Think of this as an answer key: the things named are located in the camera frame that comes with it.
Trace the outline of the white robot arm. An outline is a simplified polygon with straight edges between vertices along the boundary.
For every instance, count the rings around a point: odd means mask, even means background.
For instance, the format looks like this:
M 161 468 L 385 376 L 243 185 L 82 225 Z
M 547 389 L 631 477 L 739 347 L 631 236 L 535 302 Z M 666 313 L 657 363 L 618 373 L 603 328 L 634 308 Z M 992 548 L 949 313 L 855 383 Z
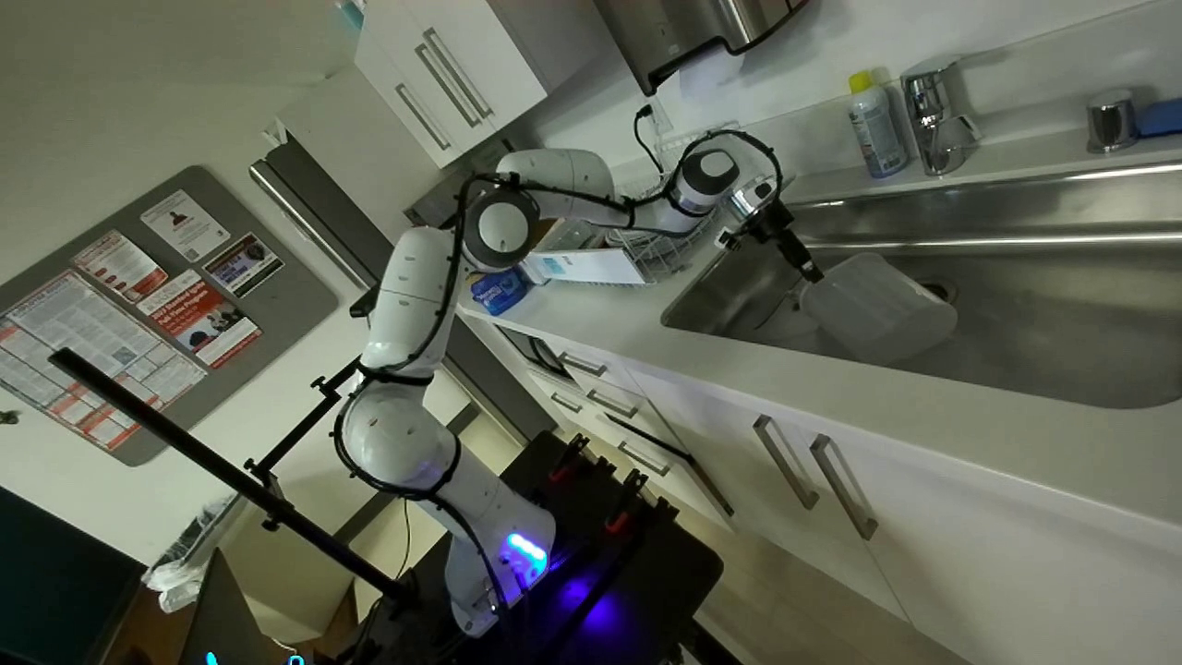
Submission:
M 456 204 L 455 230 L 414 225 L 394 240 L 357 355 L 357 389 L 334 414 L 334 459 L 369 489 L 421 504 L 446 531 L 442 589 L 465 634 L 486 634 L 549 571 L 558 520 L 472 459 L 421 406 L 455 328 L 455 278 L 469 260 L 504 273 L 540 243 L 540 222 L 695 236 L 736 191 L 783 191 L 776 150 L 741 138 L 722 149 L 706 133 L 680 154 L 651 201 L 621 201 L 603 154 L 588 149 L 524 149 L 493 161 L 478 196 Z

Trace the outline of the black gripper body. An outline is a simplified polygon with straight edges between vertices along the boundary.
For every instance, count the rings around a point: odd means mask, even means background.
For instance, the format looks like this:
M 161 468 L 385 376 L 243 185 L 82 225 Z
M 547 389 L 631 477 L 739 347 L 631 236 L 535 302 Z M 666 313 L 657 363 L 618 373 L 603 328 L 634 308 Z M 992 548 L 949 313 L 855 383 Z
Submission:
M 783 207 L 778 191 L 768 180 L 747 185 L 732 191 L 732 207 L 741 218 L 741 233 L 763 243 L 776 243 L 778 254 L 805 278 L 821 280 L 824 270 L 808 254 L 808 246 L 794 236 L 794 216 Z

